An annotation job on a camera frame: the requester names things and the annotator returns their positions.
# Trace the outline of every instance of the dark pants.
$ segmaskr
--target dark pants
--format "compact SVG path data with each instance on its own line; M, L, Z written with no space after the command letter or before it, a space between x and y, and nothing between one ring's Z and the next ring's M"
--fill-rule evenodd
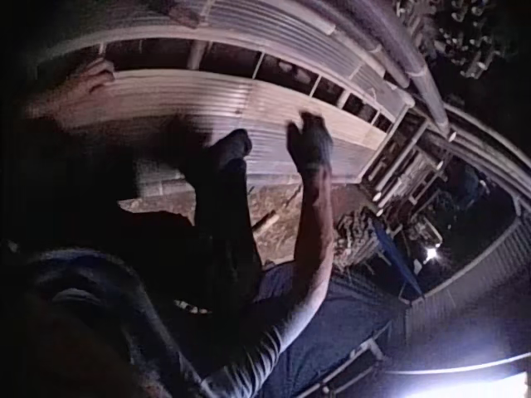
M215 181L196 189L195 226L167 212L122 217L127 241L138 245L126 244L120 254L155 293L223 312L237 312L255 297L261 260L243 160L230 162Z
M9 239L23 253L92 248L121 257L151 294L224 312L237 312L252 300L261 261L243 160L196 184L193 226L166 211L130 213L117 205L121 187L134 181L127 148L98 152L90 141L68 136L50 121L39 121L37 128L14 151L7 170L4 220Z

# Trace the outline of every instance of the bright light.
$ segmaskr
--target bright light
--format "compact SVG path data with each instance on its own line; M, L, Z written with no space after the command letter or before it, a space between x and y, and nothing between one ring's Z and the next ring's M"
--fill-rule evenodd
M430 247L426 249L426 261L433 260L437 258L437 249L435 247Z
M464 384L440 390L426 391L407 398L524 398L527 392L527 375L520 373L506 379L482 383Z

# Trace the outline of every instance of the leg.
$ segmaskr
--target leg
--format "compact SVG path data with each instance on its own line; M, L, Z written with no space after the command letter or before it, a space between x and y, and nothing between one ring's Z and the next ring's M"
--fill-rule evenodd
M261 260L247 204L245 130L235 130L182 167L196 190L195 222L206 237L196 264L205 270L212 309L235 313L256 294Z
M212 302L236 312L254 298L261 276L247 204L246 163L230 161L213 184L196 194L196 226L212 244Z

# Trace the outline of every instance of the corrugated panel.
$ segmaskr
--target corrugated panel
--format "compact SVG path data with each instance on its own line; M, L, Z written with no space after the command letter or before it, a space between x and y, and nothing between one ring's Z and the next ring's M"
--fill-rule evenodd
M385 133L325 102L258 80L195 70L118 72L113 84L61 113L68 128L110 120L221 116L284 126L302 109L322 114L334 138L375 150Z
M68 27L62 29L61 24L61 34L48 43L49 48L37 59L43 61L101 42L121 40L174 37L224 42L265 51L321 74L348 87L370 105L382 107L390 120L395 120L404 105L403 98L354 51L266 2L214 2L207 24L196 29L179 26L134 1L89 4L79 8L71 6L75 11L64 17L70 21L64 24L70 30ZM190 8L200 12L204 2L189 4ZM359 76L349 80L355 70L359 70Z
M79 126L77 132L90 136L106 137L115 143L128 147L144 148L145 143L156 137L161 127L171 119L174 111L165 116L112 119L105 123ZM198 133L211 133L212 142L224 137L233 129L247 129L253 142L251 155L246 159L250 185L300 183L298 173L285 147L285 120L275 123L271 120L242 119L239 115L192 114ZM370 148L334 140L332 166L337 183L356 182L358 174L373 155ZM138 183L142 196L181 192L190 189L182 175L162 164L143 162L139 164Z
M407 310L407 336L429 332L531 264L531 221L515 220L483 254Z
M404 106L404 100L400 93L397 90L391 90L389 85L367 65L363 65L359 69L352 81L369 95L372 95L379 104L384 104L395 117Z

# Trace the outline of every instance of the work glove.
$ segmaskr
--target work glove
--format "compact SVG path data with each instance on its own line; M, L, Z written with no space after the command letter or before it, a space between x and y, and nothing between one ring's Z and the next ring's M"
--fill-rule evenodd
M295 123L288 124L288 152L301 176L316 172L321 167L331 168L333 141L322 117L301 112L302 129Z

